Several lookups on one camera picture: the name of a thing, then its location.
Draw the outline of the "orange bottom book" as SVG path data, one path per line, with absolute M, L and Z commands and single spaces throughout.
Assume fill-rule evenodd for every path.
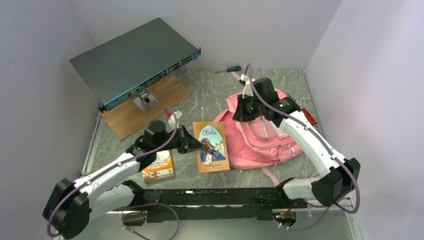
M 142 171 L 143 181 L 151 183 L 175 176 L 172 152 L 163 150 L 156 153 L 156 159 Z

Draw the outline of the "orange cover book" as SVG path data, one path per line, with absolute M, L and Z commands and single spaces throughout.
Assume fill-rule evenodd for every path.
M 227 171 L 229 155 L 222 121 L 197 121 L 193 123 L 194 137 L 203 147 L 197 151 L 199 173 Z

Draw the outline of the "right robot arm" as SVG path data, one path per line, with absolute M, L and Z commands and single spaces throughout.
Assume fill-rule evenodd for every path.
M 233 120 L 251 122 L 259 117 L 268 120 L 275 132 L 290 136 L 315 166 L 316 178 L 287 179 L 275 194 L 276 203 L 289 207 L 295 200 L 312 199 L 325 207 L 337 204 L 355 192 L 355 209 L 360 204 L 358 177 L 361 165 L 335 150 L 305 116 L 302 105 L 291 96 L 280 97 L 269 78 L 239 80 L 243 92 L 236 96 Z

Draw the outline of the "pink backpack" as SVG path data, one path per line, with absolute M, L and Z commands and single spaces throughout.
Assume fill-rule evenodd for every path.
M 233 120 L 238 95 L 230 95 L 227 109 L 213 120 L 223 123 L 229 164 L 238 170 L 261 169 L 277 186 L 280 182 L 268 167 L 287 162 L 303 150 L 288 134 L 277 133 L 272 122 L 262 116 L 249 122 Z

